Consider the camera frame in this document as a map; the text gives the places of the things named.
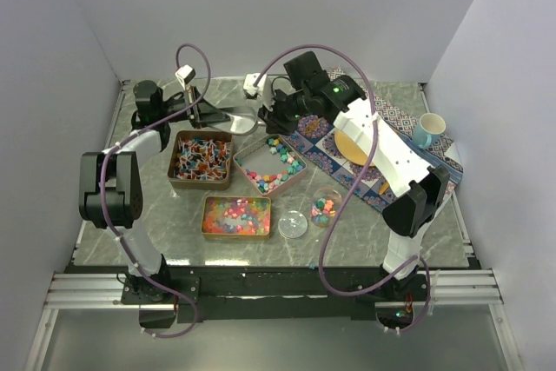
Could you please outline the metal candy scoop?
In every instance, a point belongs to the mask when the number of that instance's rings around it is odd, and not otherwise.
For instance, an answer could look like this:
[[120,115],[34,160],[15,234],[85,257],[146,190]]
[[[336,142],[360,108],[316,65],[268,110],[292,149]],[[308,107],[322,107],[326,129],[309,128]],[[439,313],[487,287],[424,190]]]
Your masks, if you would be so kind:
[[250,106],[220,108],[228,120],[214,125],[214,128],[233,136],[248,136],[261,126],[257,110]]

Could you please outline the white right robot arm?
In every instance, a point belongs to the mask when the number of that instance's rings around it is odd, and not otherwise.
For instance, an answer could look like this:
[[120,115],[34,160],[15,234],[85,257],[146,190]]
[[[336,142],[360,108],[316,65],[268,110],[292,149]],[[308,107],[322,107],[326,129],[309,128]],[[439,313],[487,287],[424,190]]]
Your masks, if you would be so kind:
[[449,172],[419,156],[382,119],[375,108],[369,81],[342,75],[331,78],[321,67],[314,47],[284,64],[293,93],[275,92],[265,72],[247,76],[244,89],[259,95],[259,117],[269,133],[289,135],[304,116],[318,116],[347,136],[387,180],[394,201],[382,211],[390,229],[387,254],[381,264],[381,292],[399,300],[411,288],[425,231],[447,191]]

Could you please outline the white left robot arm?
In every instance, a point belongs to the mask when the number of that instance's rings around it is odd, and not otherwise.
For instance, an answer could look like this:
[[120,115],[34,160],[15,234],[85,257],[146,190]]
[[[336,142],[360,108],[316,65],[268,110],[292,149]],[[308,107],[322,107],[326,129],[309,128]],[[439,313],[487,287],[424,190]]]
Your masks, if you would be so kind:
[[96,228],[113,234],[126,255],[128,277],[145,278],[143,294],[160,303],[172,295],[173,282],[163,254],[139,222],[143,207],[140,167],[166,149],[171,123],[189,120],[199,128],[229,122],[231,117],[202,99],[196,87],[165,100],[161,87],[144,80],[133,88],[133,95],[136,111],[129,136],[109,149],[81,157],[79,213]]

